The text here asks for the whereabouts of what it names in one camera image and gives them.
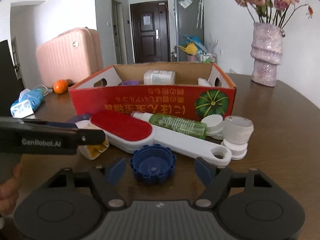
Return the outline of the person's left hand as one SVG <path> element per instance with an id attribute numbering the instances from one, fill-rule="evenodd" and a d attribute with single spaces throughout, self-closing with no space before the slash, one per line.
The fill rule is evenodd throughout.
<path id="1" fill-rule="evenodd" d="M 22 163 L 18 163 L 12 169 L 12 177 L 4 184 L 1 184 L 1 215 L 7 216 L 13 213 L 17 200 L 19 198 L 19 189 L 21 188 Z"/>

